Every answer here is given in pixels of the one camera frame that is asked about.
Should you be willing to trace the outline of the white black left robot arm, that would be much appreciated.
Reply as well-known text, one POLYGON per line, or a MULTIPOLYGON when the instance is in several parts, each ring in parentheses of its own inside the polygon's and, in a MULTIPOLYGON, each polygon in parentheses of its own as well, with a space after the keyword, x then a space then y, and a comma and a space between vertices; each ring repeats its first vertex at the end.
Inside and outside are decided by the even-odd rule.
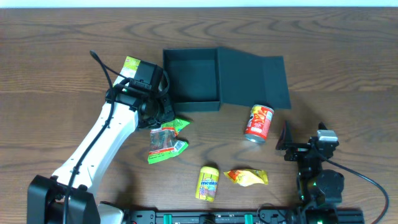
POLYGON ((132 77, 109 82, 101 113, 76 151, 51 177, 37 175, 27 190, 28 223, 129 223, 129 211, 95 202, 102 178, 123 142, 137 129, 175 117, 167 72, 139 62, 132 77))

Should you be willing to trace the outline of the dark green box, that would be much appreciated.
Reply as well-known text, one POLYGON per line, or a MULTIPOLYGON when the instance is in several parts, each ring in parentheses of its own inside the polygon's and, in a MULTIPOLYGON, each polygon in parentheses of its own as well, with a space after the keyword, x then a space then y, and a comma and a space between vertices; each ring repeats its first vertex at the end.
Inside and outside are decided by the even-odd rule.
POLYGON ((163 65, 178 112, 218 111, 223 103, 291 107, 281 56, 261 57, 224 47, 165 49, 163 65))

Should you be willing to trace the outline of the green candy bag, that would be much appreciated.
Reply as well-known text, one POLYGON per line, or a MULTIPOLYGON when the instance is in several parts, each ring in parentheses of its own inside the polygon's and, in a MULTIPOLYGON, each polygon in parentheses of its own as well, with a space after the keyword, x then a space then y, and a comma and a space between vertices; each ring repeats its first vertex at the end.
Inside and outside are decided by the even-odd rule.
POLYGON ((175 118, 150 131, 148 164, 155 164, 180 155, 189 146, 187 141, 177 138, 179 132, 190 124, 189 121, 175 118))

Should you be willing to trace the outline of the yellow mentos bottle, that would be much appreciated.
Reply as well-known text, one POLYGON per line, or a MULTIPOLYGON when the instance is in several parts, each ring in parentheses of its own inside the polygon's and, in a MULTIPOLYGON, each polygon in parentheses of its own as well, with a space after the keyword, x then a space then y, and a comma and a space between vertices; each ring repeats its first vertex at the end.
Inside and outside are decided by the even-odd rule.
POLYGON ((219 175, 218 169, 210 166, 203 166, 200 169, 195 198, 213 202, 216 197, 219 175))

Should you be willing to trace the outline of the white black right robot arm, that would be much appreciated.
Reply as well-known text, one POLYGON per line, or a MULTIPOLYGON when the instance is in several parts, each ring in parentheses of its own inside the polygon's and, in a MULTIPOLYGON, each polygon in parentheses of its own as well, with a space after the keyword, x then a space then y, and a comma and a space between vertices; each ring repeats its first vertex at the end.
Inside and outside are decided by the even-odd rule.
POLYGON ((342 202, 344 175, 324 169, 322 163, 333 157, 339 145, 334 131, 323 123, 317 135, 306 143, 294 142, 287 122, 284 123, 276 149, 285 151, 284 160, 296 162, 297 189, 301 204, 286 213, 287 223, 338 223, 336 204, 342 202))

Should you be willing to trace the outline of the red chips can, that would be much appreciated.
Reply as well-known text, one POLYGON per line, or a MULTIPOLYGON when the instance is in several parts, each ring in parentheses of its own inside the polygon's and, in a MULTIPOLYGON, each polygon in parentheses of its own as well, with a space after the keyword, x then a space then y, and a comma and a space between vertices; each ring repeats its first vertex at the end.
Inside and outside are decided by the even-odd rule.
POLYGON ((245 138, 259 144, 265 143, 273 115, 274 110, 271 107, 254 105, 244 131, 245 138))

